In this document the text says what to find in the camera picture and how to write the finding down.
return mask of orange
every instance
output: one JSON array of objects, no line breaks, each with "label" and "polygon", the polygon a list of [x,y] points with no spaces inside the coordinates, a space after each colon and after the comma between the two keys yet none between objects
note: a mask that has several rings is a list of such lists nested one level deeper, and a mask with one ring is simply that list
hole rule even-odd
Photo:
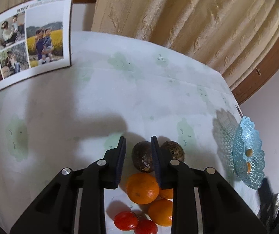
[{"label": "orange", "polygon": [[159,196],[163,199],[173,199],[173,189],[160,189]]},{"label": "orange", "polygon": [[249,162],[246,162],[247,164],[247,173],[250,174],[251,172],[251,164]]},{"label": "orange", "polygon": [[136,173],[126,183],[126,193],[131,201],[137,204],[153,202],[159,194],[156,178],[148,173]]},{"label": "orange", "polygon": [[166,199],[154,201],[148,209],[151,220],[165,227],[172,225],[172,214],[173,202]]}]

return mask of blue plastic basket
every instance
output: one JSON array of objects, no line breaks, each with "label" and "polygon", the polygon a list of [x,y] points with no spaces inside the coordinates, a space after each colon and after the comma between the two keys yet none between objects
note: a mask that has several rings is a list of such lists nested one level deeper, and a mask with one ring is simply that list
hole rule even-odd
[{"label": "blue plastic basket", "polygon": [[[237,128],[232,147],[233,163],[238,177],[250,188],[257,190],[265,177],[265,153],[261,150],[259,132],[249,117],[244,116]],[[247,157],[246,152],[251,149],[252,156]]]}]

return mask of metal screw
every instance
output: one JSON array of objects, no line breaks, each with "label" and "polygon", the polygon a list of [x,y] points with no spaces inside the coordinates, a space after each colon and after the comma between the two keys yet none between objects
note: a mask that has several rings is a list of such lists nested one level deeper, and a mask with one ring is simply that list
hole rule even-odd
[{"label": "metal screw", "polygon": [[208,174],[214,174],[214,173],[215,173],[215,169],[214,169],[213,167],[208,167],[208,168],[206,169],[206,172],[207,172]]},{"label": "metal screw", "polygon": [[63,175],[68,175],[69,173],[71,173],[71,170],[69,168],[62,169],[62,174]]},{"label": "metal screw", "polygon": [[178,161],[177,159],[172,159],[172,160],[170,161],[170,164],[171,164],[171,165],[179,165],[179,161]]},{"label": "metal screw", "polygon": [[97,165],[99,165],[99,166],[103,166],[106,163],[107,163],[107,161],[105,159],[100,159],[100,160],[97,161]]},{"label": "metal screw", "polygon": [[259,76],[261,76],[261,72],[259,71],[258,68],[256,68],[256,72],[258,73]]}]

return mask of photo collage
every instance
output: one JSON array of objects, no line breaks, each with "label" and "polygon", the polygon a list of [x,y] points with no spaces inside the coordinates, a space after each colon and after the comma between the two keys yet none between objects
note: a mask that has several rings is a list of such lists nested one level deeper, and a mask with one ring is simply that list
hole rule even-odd
[{"label": "photo collage", "polygon": [[64,58],[63,13],[48,3],[0,22],[0,81]]}]

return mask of black object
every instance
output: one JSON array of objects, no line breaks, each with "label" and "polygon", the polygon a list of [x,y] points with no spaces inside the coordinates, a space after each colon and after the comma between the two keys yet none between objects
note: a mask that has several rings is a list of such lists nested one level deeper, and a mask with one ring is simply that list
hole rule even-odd
[{"label": "black object", "polygon": [[25,210],[10,234],[72,234],[80,187],[79,234],[106,234],[104,188],[118,187],[125,152],[126,140],[120,137],[117,148],[107,150],[103,159],[89,167],[64,168]]},{"label": "black object", "polygon": [[264,224],[267,233],[279,233],[279,211],[275,217],[275,204],[277,195],[271,190],[267,178],[263,179],[261,187],[258,189],[260,199],[260,221]]},{"label": "black object", "polygon": [[249,206],[212,167],[204,171],[174,160],[151,138],[156,179],[161,189],[174,189],[171,234],[198,233],[195,188],[201,203],[204,233],[257,233],[266,230]]}]

